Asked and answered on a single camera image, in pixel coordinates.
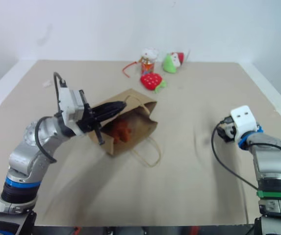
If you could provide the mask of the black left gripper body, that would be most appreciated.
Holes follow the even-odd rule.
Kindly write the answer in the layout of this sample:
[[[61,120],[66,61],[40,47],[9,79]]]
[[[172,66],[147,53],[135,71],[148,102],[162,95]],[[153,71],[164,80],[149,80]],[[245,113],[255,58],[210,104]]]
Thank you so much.
[[[82,118],[77,122],[82,132],[99,131],[101,112],[99,108],[91,108],[88,103],[84,104],[84,112]]]

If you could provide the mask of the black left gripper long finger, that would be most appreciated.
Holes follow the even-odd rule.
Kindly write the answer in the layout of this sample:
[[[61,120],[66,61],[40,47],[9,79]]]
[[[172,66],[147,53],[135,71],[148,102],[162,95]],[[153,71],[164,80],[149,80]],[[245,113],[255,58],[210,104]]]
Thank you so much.
[[[119,114],[127,106],[125,101],[107,102],[92,108],[94,118],[103,122]]]

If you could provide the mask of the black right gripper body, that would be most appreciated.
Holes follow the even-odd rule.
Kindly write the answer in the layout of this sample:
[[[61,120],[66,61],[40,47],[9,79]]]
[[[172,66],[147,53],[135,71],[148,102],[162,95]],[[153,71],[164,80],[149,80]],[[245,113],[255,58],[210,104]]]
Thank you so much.
[[[219,122],[217,133],[225,142],[235,141],[236,128],[231,116]]]

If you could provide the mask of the black left gripper thin finger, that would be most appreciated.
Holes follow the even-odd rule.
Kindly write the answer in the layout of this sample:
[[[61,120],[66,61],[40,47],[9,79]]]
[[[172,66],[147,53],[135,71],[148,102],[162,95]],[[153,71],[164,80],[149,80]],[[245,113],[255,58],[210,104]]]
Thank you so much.
[[[101,128],[102,128],[101,124],[95,123],[93,128],[94,128],[94,132],[96,134],[99,145],[103,145],[104,139],[103,139],[102,134],[101,134]]]

